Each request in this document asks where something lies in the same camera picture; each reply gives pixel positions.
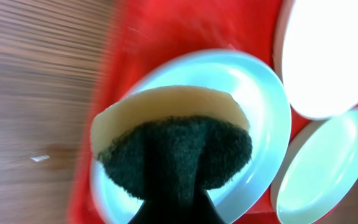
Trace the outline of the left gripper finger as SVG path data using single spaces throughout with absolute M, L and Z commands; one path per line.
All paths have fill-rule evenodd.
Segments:
M 145 201 L 129 224 L 225 224 L 207 191 L 195 190 L 190 203 Z

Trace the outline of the green and yellow sponge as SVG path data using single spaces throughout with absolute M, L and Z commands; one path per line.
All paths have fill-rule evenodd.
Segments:
M 94 117 L 91 149 L 107 176 L 142 200 L 188 203 L 249 161 L 249 122 L 234 98 L 198 86 L 125 97 Z

